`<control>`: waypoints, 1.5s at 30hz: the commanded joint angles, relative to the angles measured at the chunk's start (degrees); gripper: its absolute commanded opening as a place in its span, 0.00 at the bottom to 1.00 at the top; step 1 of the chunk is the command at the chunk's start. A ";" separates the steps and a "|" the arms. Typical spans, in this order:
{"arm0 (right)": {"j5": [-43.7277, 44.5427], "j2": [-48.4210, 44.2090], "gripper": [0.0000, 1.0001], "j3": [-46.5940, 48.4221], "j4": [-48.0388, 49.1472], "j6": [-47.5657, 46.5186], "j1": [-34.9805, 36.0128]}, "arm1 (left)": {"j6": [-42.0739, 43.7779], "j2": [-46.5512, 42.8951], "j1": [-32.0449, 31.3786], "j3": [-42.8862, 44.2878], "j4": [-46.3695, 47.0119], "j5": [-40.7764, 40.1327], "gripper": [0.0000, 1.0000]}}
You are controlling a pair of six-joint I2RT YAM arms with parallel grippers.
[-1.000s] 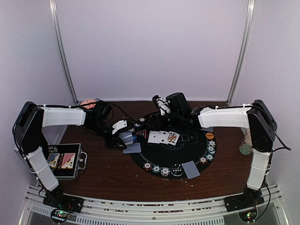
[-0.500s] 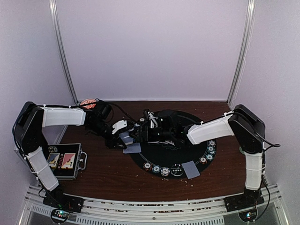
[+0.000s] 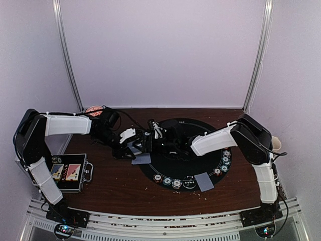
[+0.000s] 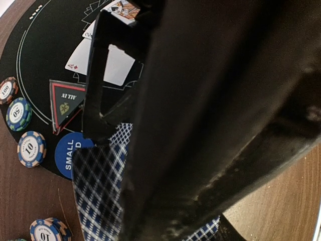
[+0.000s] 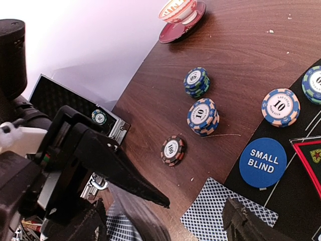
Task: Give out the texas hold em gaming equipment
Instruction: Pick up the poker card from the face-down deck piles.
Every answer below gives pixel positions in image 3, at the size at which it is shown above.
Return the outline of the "blue card deck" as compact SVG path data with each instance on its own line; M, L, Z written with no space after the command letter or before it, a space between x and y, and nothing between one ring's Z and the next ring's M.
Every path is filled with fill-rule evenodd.
M138 144L134 144L133 142L128 143L127 146L129 147L129 149L132 151L132 153L137 156L143 153L142 150L142 144L138 143Z

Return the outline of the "green white chips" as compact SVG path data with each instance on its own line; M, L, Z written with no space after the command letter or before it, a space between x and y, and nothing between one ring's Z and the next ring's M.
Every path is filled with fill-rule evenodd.
M169 185L171 185L171 183L172 183L171 178L165 177L165 178L163 179L163 184L164 184L164 185L169 186Z
M229 167L226 166L226 165L222 165L222 166L220 167L220 169L221 169L222 172L226 173L226 172L228 172Z

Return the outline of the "blue white chips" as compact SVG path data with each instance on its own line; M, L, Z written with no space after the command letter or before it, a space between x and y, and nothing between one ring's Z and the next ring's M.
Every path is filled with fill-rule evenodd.
M225 165L230 165L231 161L231 152L229 150L224 150L223 151L223 157L222 157L222 161Z
M180 189L182 186L182 181L180 179L175 179L172 181L173 189Z

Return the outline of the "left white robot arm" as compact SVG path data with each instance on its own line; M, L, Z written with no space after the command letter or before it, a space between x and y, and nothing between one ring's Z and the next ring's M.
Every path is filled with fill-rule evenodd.
M127 147L125 142L138 131L129 128L116 134L112 128L118 118L119 114L109 108L83 113L38 112L29 108L23 115L13 137L16 154L34 185L50 204L55 205L52 214L61 223L67 223L72 219L72 211L60 203L63 194L48 166L52 153L46 138L69 134L91 135L115 151L122 151Z

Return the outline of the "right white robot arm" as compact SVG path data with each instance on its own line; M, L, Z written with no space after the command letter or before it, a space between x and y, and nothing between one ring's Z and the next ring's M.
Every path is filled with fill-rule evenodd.
M232 147L238 147L256 174L260 189L257 217L269 221L277 212L277 171L271 133L247 114L225 127L190 118L163 120L155 133L143 174L162 187L208 191L223 179L232 164Z

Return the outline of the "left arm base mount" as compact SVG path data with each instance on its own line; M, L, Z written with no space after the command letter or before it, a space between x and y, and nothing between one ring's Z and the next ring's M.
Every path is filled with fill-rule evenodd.
M89 212L69 208L66 212L49 208L46 214L46 219L81 228L87 227L89 217Z

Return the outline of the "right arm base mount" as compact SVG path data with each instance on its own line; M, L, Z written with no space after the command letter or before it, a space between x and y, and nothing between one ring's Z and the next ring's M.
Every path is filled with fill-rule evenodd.
M266 222L273 222L283 217L281 210L270 210L263 208L250 209L239 213L243 227L259 225Z

